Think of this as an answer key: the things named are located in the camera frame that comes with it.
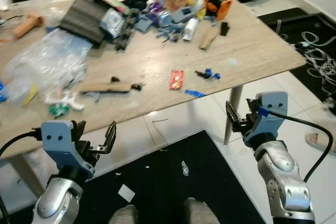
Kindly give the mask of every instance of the table leg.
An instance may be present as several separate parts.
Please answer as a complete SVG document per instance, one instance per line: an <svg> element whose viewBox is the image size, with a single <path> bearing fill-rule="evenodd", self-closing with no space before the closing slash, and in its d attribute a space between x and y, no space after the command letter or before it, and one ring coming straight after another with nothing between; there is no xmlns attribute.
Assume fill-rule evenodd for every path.
<svg viewBox="0 0 336 224"><path fill-rule="evenodd" d="M232 104L232 107L234 109L238 109L239 101L240 101L240 95L242 94L243 85L236 86L231 89L230 93L230 103ZM228 144L230 136L232 131L232 125L229 120L226 120L226 126L225 126L225 136L224 136L224 144Z"/></svg>
<svg viewBox="0 0 336 224"><path fill-rule="evenodd" d="M39 198L44 193L44 187L23 154L10 157L8 158L8 161L29 189L32 190L37 198Z"/></svg>

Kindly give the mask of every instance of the red packet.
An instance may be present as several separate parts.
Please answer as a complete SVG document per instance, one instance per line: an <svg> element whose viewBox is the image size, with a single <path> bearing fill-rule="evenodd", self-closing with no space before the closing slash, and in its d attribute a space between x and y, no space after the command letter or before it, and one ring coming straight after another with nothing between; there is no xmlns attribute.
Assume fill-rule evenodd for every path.
<svg viewBox="0 0 336 224"><path fill-rule="evenodd" d="M180 89L183 85L184 72L178 70L172 70L170 77L170 89Z"/></svg>

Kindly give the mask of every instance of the gray shoe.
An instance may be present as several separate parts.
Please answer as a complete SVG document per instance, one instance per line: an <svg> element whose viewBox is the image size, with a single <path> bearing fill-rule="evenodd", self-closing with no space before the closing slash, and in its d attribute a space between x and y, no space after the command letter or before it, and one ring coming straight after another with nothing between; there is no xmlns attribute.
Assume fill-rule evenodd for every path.
<svg viewBox="0 0 336 224"><path fill-rule="evenodd" d="M184 209L187 224L220 224L210 207L194 198L184 202Z"/></svg>
<svg viewBox="0 0 336 224"><path fill-rule="evenodd" d="M137 224L138 211L133 205L128 205L117 210L108 224Z"/></svg>

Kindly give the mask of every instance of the clear plastic wrap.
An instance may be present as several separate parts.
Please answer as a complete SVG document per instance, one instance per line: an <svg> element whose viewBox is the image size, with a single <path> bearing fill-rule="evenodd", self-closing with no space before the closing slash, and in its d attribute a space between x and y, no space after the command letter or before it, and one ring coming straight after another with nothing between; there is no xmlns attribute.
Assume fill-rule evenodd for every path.
<svg viewBox="0 0 336 224"><path fill-rule="evenodd" d="M82 79L86 70L84 59L91 47L87 40L61 29L48 33L5 66L3 77L9 81L8 99L24 98L30 89L25 86L29 84L36 84L38 91L46 95Z"/></svg>

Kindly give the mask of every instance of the white paper piece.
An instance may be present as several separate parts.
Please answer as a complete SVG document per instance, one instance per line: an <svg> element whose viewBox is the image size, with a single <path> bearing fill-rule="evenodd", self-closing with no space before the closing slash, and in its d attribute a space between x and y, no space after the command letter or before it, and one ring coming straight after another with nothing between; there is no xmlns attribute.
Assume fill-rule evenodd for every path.
<svg viewBox="0 0 336 224"><path fill-rule="evenodd" d="M130 203L135 195L135 192L133 192L130 188L123 184L120 187L118 194L123 197L128 203Z"/></svg>
<svg viewBox="0 0 336 224"><path fill-rule="evenodd" d="M182 166L183 175L186 177L189 176L189 168L187 164L184 162L184 160L182 160L181 166Z"/></svg>

